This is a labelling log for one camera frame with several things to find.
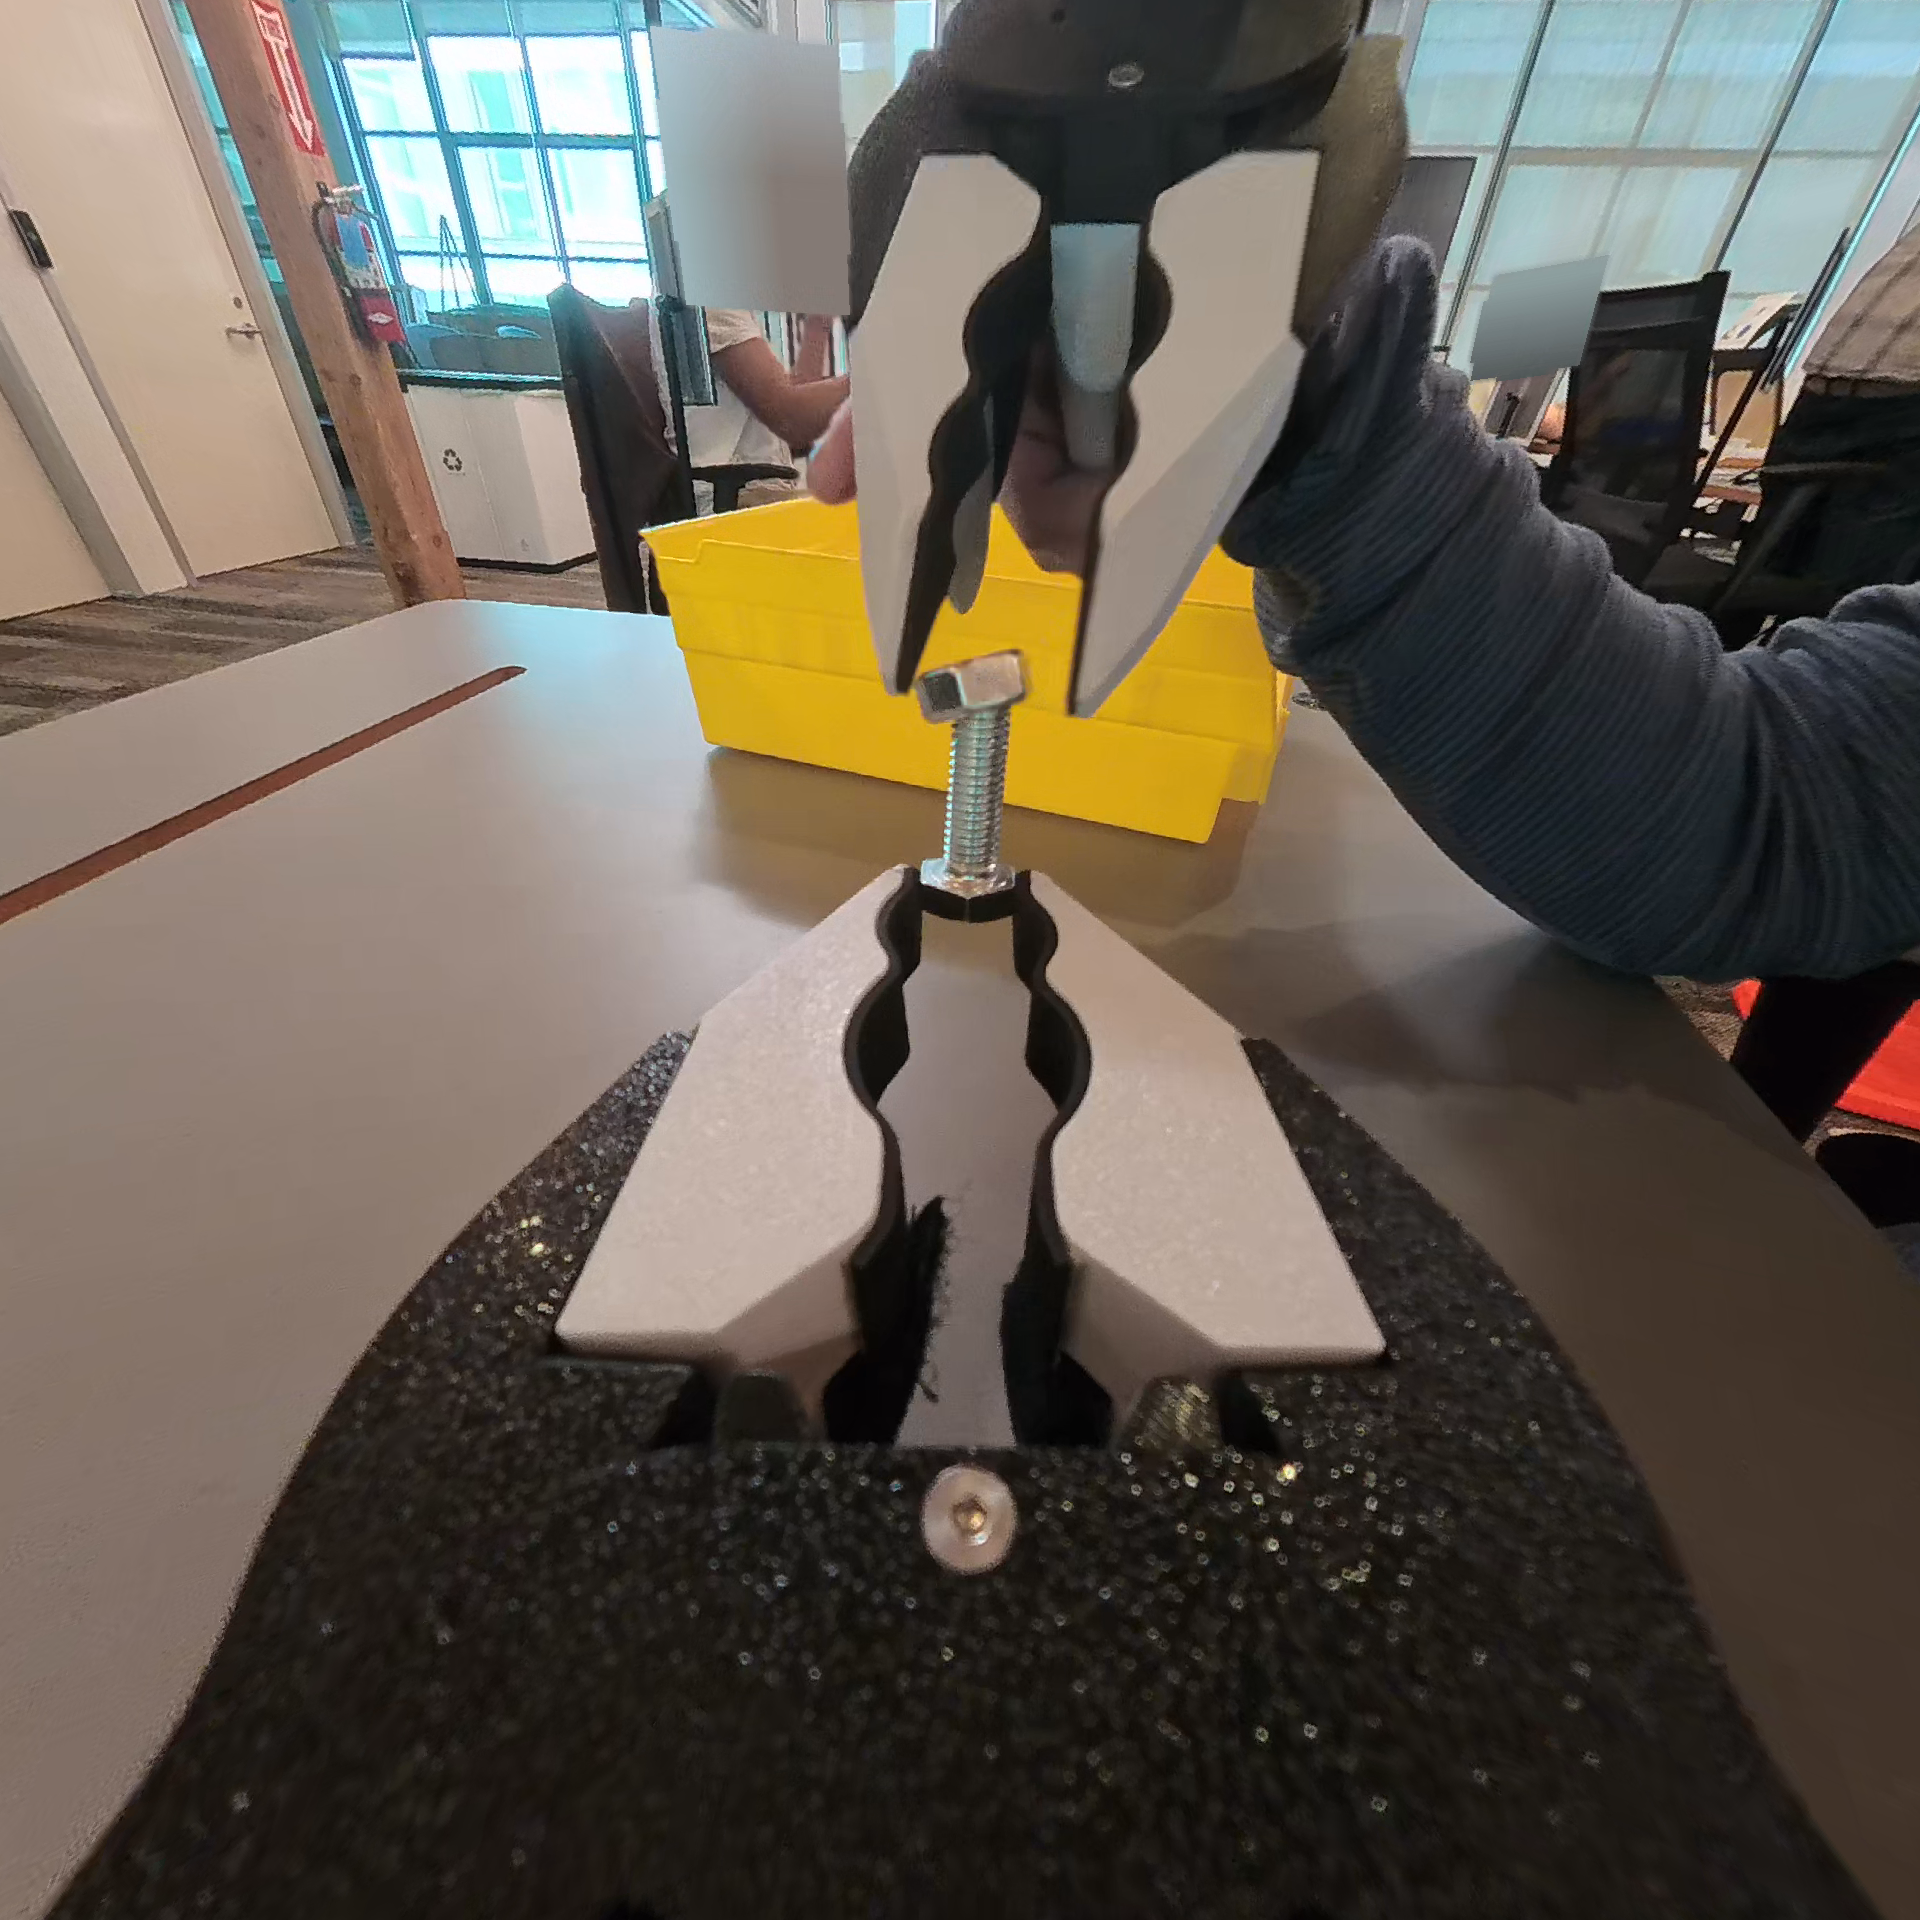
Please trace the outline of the white recycling bin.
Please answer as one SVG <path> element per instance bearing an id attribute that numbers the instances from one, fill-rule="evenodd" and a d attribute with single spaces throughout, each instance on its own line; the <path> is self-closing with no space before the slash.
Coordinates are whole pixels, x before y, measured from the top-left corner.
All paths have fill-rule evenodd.
<path id="1" fill-rule="evenodd" d="M 400 387 L 459 562 L 559 572 L 593 558 L 555 378 L 407 371 Z"/>

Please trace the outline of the red fire extinguisher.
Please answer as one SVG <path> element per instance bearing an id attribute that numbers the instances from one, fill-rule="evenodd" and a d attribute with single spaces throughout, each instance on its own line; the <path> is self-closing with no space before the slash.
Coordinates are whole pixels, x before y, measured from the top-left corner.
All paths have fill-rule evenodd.
<path id="1" fill-rule="evenodd" d="M 310 226 L 357 338 L 365 345 L 403 348 L 407 342 L 404 320 L 378 259 L 378 242 L 362 206 L 362 188 L 319 181 Z"/>

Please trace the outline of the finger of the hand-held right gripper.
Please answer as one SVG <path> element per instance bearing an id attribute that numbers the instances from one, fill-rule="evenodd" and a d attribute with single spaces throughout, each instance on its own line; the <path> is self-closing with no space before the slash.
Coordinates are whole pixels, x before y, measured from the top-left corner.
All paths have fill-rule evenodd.
<path id="1" fill-rule="evenodd" d="M 1079 597 L 1078 717 L 1170 623 L 1280 440 L 1304 345 L 1291 314 L 1321 157 L 1236 149 L 1157 194 L 1146 255 L 1170 314 L 1131 374 L 1131 455 L 1110 484 Z"/>
<path id="2" fill-rule="evenodd" d="M 862 592 L 881 681 L 971 610 L 1047 314 L 1039 194 L 986 154 L 924 157 L 852 333 Z"/>

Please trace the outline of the silver hex bolt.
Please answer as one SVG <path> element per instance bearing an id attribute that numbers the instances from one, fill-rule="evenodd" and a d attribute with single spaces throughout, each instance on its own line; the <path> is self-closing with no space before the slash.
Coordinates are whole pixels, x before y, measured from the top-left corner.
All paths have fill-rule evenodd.
<path id="1" fill-rule="evenodd" d="M 950 730 L 945 850 L 956 865 L 1002 859 L 1004 765 L 1010 713 L 1027 694 L 1018 652 L 992 652 L 927 668 L 914 681 L 920 714 Z"/>

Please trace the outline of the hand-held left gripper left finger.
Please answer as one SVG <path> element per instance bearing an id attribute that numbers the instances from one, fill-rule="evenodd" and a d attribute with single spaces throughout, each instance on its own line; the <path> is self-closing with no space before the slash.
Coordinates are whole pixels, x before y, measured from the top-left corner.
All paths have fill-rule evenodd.
<path id="1" fill-rule="evenodd" d="M 920 881 L 887 869 L 698 1021 L 555 1324 L 571 1356 L 785 1379 L 821 1426 L 898 1426 L 937 1224 L 881 1096 L 910 1056 Z"/>

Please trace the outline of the red sign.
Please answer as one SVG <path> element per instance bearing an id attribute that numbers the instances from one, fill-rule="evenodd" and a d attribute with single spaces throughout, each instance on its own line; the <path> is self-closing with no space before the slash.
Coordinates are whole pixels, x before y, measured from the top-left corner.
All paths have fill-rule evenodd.
<path id="1" fill-rule="evenodd" d="M 325 128 L 310 93 L 310 84 L 305 77 L 302 65 L 302 51 L 294 41 L 294 28 L 290 13 L 283 12 L 280 3 L 249 3 L 252 26 L 257 31 L 264 61 L 274 86 L 274 97 L 280 104 L 290 139 L 294 148 L 322 162 L 326 159 L 326 141 L 325 141 Z"/>

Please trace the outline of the yellow plastic bin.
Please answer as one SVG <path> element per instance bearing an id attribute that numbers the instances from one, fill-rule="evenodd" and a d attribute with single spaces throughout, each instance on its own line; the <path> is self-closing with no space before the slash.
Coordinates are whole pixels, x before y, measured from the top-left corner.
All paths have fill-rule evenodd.
<path id="1" fill-rule="evenodd" d="M 858 511 L 791 498 L 645 532 L 651 569 L 711 747 L 836 772 L 946 784 L 946 731 L 881 684 Z M 1286 730 L 1250 608 L 1247 568 L 1209 555 L 1175 616 L 1092 717 L 1066 710 L 1079 581 L 1046 572 L 992 510 L 971 610 L 937 610 L 924 663 L 1018 649 L 1004 798 L 1185 843 L 1223 802 L 1263 802 Z"/>

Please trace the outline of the white door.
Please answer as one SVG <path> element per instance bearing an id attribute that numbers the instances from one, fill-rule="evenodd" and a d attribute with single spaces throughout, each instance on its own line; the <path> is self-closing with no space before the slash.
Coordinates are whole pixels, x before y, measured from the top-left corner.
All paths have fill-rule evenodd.
<path id="1" fill-rule="evenodd" d="M 167 3 L 3 6 L 3 616 L 351 545 Z"/>

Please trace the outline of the black mesh office chair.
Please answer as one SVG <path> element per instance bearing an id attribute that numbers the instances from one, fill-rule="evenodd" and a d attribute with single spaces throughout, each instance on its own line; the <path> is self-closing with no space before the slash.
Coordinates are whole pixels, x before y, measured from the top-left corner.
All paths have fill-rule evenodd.
<path id="1" fill-rule="evenodd" d="M 1705 387 L 1728 272 L 1608 290 L 1570 374 L 1541 500 L 1595 532 L 1628 584 L 1677 540 L 1699 493 Z"/>

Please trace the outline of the person's right forearm blue sleeve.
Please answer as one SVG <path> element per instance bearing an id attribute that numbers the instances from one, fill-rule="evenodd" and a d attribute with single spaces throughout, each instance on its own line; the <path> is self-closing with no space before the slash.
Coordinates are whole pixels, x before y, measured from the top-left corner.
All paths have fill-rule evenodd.
<path id="1" fill-rule="evenodd" d="M 1311 342 L 1223 546 L 1430 840 L 1641 975 L 1845 979 L 1916 956 L 1916 587 L 1763 645 L 1647 600 L 1430 355 L 1435 268 L 1380 241 Z"/>

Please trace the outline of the person's right hand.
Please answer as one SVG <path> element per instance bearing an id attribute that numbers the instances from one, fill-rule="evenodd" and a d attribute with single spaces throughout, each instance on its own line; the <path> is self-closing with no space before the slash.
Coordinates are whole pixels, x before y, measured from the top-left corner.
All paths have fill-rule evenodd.
<path id="1" fill-rule="evenodd" d="M 1110 472 L 1079 469 L 1068 458 L 1053 398 L 1043 391 L 1027 393 L 998 487 L 998 507 L 1024 553 L 1046 572 L 1086 575 L 1110 481 Z"/>

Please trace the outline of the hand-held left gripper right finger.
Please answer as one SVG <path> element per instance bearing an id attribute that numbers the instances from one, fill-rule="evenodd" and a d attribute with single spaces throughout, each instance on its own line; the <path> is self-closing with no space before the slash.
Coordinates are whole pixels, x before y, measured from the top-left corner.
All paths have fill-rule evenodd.
<path id="1" fill-rule="evenodd" d="M 1114 1426 L 1156 1382 L 1376 1364 L 1377 1321 L 1240 1031 L 1043 873 L 1010 927 L 1053 1106 L 1002 1293 L 1013 1426 Z"/>

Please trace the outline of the orange object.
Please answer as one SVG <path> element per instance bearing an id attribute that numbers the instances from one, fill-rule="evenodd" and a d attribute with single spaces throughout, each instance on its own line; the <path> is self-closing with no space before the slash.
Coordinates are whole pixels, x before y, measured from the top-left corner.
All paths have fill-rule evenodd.
<path id="1" fill-rule="evenodd" d="M 1732 1067 L 1797 1141 L 1831 1111 L 1916 1128 L 1916 965 L 1739 982 Z"/>

